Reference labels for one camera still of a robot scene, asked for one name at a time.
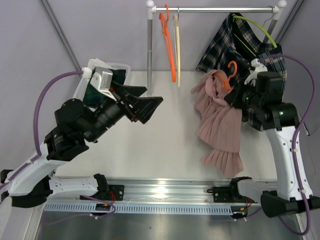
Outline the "orange hanger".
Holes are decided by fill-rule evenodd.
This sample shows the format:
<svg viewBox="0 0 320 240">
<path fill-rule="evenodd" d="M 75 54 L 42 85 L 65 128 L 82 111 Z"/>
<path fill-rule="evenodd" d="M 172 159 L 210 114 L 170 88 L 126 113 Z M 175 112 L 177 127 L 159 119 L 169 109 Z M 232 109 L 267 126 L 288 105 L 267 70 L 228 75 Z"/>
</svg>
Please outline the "orange hanger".
<svg viewBox="0 0 320 240">
<path fill-rule="evenodd" d="M 230 92 L 232 90 L 232 87 L 230 86 L 230 80 L 231 80 L 231 78 L 234 78 L 236 76 L 237 71 L 238 71 L 238 65 L 237 65 L 236 61 L 234 61 L 234 60 L 230 61 L 228 63 L 228 68 L 230 68 L 231 66 L 233 66 L 233 73 L 231 75 L 229 75 L 228 77 L 224 77 L 223 75 L 221 75 L 217 71 L 215 72 L 215 74 L 221 79 L 222 89 L 227 92 Z"/>
<path fill-rule="evenodd" d="M 174 63 L 174 53 L 173 53 L 173 48 L 172 48 L 172 41 L 171 41 L 171 36 L 169 32 L 169 27 L 168 27 L 168 22 L 169 22 L 169 16 L 170 16 L 170 11 L 169 11 L 169 6 L 167 4 L 165 6 L 165 11 L 166 11 L 166 17 L 163 12 L 159 14 L 159 20 L 161 23 L 161 30 L 163 34 L 163 39 L 165 43 L 165 48 L 167 52 L 167 58 L 170 66 L 170 72 L 171 72 L 171 81 L 173 83 L 176 82 L 176 69 L 175 69 L 175 63 Z"/>
</svg>

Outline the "pink garment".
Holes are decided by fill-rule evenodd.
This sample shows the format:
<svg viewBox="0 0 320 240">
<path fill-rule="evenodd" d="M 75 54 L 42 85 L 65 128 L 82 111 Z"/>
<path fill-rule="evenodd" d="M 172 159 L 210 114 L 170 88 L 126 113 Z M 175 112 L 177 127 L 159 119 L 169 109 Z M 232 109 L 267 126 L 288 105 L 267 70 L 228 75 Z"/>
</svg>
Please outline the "pink garment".
<svg viewBox="0 0 320 240">
<path fill-rule="evenodd" d="M 244 170 L 240 157 L 242 110 L 224 100 L 229 93 L 223 88 L 226 79 L 222 70 L 211 70 L 202 76 L 191 93 L 197 94 L 194 108 L 201 118 L 197 136 L 212 147 L 200 161 L 233 178 Z"/>
</svg>

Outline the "navy plaid skirt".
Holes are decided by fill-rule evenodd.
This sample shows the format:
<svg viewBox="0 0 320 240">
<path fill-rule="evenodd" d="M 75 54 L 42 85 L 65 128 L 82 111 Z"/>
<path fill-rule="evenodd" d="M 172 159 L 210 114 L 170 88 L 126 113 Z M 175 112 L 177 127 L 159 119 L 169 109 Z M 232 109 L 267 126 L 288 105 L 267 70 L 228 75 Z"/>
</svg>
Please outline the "navy plaid skirt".
<svg viewBox="0 0 320 240">
<path fill-rule="evenodd" d="M 222 70 L 230 75 L 234 68 L 228 64 L 235 61 L 237 73 L 229 81 L 231 96 L 235 97 L 237 93 L 251 89 L 244 85 L 244 81 L 250 75 L 252 60 L 282 53 L 281 45 L 261 42 L 240 13 L 231 13 L 221 24 L 196 68 L 203 72 Z"/>
</svg>

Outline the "green hanger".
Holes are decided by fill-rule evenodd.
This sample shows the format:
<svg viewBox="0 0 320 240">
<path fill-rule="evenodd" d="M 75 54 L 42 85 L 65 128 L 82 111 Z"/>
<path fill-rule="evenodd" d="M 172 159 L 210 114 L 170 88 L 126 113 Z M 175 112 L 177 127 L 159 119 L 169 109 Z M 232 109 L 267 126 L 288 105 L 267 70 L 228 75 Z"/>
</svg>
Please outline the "green hanger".
<svg viewBox="0 0 320 240">
<path fill-rule="evenodd" d="M 235 47 L 244 57 L 252 59 L 260 54 L 272 51 L 279 46 L 271 34 L 264 28 L 264 25 L 261 25 L 240 13 L 232 13 L 231 19 L 231 33 L 235 38 Z M 265 41 L 259 40 L 250 24 L 254 25 L 264 34 Z"/>
</svg>

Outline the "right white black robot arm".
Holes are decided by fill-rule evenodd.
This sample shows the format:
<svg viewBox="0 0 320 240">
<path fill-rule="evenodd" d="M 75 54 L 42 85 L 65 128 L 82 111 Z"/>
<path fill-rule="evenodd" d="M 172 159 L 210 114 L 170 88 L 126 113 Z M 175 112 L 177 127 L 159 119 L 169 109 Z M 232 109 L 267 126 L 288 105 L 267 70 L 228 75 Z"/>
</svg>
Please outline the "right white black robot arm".
<svg viewBox="0 0 320 240">
<path fill-rule="evenodd" d="M 299 116 L 292 103 L 282 101 L 283 80 L 277 72 L 252 71 L 224 98 L 231 106 L 254 110 L 271 145 L 277 188 L 270 189 L 250 177 L 231 180 L 228 196 L 234 202 L 248 197 L 259 203 L 269 218 L 299 214 L 320 207 L 309 187 L 297 140 Z"/>
</svg>

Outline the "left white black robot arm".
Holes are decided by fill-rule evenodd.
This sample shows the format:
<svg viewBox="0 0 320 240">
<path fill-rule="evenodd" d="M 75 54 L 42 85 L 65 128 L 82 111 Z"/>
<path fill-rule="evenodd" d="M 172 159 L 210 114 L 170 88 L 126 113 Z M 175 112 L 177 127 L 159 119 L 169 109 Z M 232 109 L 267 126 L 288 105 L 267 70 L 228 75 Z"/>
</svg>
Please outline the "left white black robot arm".
<svg viewBox="0 0 320 240">
<path fill-rule="evenodd" d="M 33 208 L 51 198 L 107 200 L 109 185 L 103 174 L 92 177 L 61 178 L 51 172 L 89 149 L 121 118 L 147 123 L 162 103 L 160 96 L 145 97 L 144 86 L 111 84 L 111 95 L 99 105 L 89 106 L 72 98 L 54 113 L 56 127 L 43 143 L 45 154 L 26 162 L 20 170 L 4 169 L 0 182 L 5 187 L 1 200 L 11 199 L 17 208 Z"/>
</svg>

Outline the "cream hanger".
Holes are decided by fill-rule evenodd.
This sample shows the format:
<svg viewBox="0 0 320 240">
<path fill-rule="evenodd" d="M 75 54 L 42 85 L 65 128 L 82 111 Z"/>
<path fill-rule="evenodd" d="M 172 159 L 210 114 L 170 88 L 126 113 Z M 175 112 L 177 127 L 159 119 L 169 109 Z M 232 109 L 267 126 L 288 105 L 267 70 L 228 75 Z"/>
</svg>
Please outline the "cream hanger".
<svg viewBox="0 0 320 240">
<path fill-rule="evenodd" d="M 181 86 L 181 41 L 180 41 L 180 23 L 179 11 L 172 17 L 174 31 L 175 61 L 177 73 L 177 86 Z"/>
</svg>

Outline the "dark green garment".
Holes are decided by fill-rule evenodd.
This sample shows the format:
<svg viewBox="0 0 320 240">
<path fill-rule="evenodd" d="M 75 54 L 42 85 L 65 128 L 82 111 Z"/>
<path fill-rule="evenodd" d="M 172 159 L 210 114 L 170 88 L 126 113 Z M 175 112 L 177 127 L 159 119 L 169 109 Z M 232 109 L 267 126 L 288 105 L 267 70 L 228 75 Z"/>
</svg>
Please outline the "dark green garment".
<svg viewBox="0 0 320 240">
<path fill-rule="evenodd" d="M 123 85 L 126 79 L 126 73 L 127 71 L 125 69 L 117 69 L 112 71 L 112 82 L 115 82 L 117 84 Z M 108 97 L 99 93 L 90 83 L 87 84 L 84 97 L 83 97 L 83 103 L 93 109 L 96 109 L 99 105 L 103 104 L 106 100 L 108 100 Z"/>
</svg>

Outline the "white plastic basket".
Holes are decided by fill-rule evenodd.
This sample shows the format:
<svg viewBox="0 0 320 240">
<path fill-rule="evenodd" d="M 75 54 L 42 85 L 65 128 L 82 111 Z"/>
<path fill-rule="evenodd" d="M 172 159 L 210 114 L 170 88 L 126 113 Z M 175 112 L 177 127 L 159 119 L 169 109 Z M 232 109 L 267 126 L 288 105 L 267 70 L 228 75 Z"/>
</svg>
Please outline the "white plastic basket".
<svg viewBox="0 0 320 240">
<path fill-rule="evenodd" d="M 126 78 L 125 78 L 124 83 L 126 82 L 126 80 L 128 79 L 128 77 L 130 75 L 130 71 L 131 71 L 131 67 L 129 65 L 117 63 L 117 62 L 105 62 L 105 63 L 107 63 L 108 65 L 111 66 L 110 70 L 121 70 L 121 69 L 126 70 Z M 82 77 L 76 90 L 75 90 L 73 97 L 83 101 L 88 83 L 89 83 L 89 80 L 85 77 Z"/>
</svg>

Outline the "white cloth in basket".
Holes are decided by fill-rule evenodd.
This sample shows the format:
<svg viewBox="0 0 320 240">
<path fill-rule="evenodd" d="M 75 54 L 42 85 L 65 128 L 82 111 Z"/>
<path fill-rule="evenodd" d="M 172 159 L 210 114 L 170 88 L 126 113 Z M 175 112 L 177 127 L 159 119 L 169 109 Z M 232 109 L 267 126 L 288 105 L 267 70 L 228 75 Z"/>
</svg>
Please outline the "white cloth in basket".
<svg viewBox="0 0 320 240">
<path fill-rule="evenodd" d="M 87 67 L 90 68 L 90 69 L 94 69 L 96 67 L 102 67 L 102 68 L 107 68 L 107 69 L 111 69 L 112 67 L 107 64 L 106 62 L 96 58 L 96 59 L 90 59 L 88 61 L 88 64 L 87 64 Z"/>
</svg>

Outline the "silver clothes rack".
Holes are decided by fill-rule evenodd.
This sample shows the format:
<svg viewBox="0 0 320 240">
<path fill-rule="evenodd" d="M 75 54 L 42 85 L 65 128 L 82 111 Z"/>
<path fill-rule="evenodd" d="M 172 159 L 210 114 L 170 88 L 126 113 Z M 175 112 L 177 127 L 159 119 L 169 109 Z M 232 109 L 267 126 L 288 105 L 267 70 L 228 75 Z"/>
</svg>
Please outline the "silver clothes rack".
<svg viewBox="0 0 320 240">
<path fill-rule="evenodd" d="M 164 18 L 164 29 L 168 29 L 168 21 L 170 13 L 271 13 L 272 18 L 267 30 L 263 30 L 263 43 L 270 42 L 275 45 L 275 41 L 271 37 L 275 26 L 280 19 L 284 9 L 287 7 L 285 0 L 278 1 L 277 5 L 267 7 L 158 7 L 154 1 L 146 2 L 146 18 L 147 18 L 147 68 L 146 68 L 146 85 L 147 96 L 153 95 L 153 19 L 154 14 L 166 13 Z"/>
</svg>

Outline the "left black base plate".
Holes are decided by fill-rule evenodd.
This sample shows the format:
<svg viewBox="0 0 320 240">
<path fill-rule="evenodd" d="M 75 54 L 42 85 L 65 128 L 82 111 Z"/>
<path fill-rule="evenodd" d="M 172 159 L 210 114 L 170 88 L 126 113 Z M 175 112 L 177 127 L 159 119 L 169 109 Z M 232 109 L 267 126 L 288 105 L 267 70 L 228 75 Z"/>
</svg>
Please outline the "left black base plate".
<svg viewBox="0 0 320 240">
<path fill-rule="evenodd" d="M 82 185 L 80 199 L 86 200 L 84 196 L 89 196 L 104 201 L 122 201 L 124 198 L 124 185 Z"/>
</svg>

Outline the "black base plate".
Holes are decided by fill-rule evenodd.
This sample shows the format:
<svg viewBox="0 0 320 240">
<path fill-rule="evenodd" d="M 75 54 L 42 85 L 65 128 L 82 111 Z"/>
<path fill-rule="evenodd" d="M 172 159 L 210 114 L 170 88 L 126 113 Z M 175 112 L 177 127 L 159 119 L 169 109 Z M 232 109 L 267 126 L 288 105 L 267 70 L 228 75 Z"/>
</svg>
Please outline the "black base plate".
<svg viewBox="0 0 320 240">
<path fill-rule="evenodd" d="M 124 185 L 82 185 L 80 199 L 86 200 L 84 196 L 89 196 L 104 201 L 122 201 L 124 198 Z"/>
<path fill-rule="evenodd" d="M 211 194 L 215 203 L 258 203 L 253 198 L 242 196 L 237 187 L 231 186 L 213 186 L 206 190 Z"/>
</svg>

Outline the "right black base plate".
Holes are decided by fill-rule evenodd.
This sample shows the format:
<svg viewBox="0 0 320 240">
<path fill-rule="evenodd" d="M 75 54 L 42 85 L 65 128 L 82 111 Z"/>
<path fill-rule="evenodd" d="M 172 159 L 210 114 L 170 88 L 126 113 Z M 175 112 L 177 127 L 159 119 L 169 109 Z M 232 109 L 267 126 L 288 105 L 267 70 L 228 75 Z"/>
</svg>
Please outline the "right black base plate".
<svg viewBox="0 0 320 240">
<path fill-rule="evenodd" d="M 213 186 L 206 190 L 211 194 L 215 203 L 258 203 L 253 198 L 242 196 L 237 187 L 231 186 Z"/>
</svg>

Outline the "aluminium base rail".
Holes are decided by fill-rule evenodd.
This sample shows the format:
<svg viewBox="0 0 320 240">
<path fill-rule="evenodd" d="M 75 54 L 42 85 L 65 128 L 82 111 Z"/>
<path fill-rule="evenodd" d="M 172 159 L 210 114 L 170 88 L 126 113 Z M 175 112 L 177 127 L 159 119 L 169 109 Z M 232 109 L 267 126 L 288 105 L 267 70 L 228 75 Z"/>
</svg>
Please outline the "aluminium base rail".
<svg viewBox="0 0 320 240">
<path fill-rule="evenodd" d="M 207 189 L 229 186 L 231 180 L 108 177 L 106 181 L 108 185 L 124 185 L 123 200 L 116 203 L 204 205 L 215 203 Z"/>
</svg>

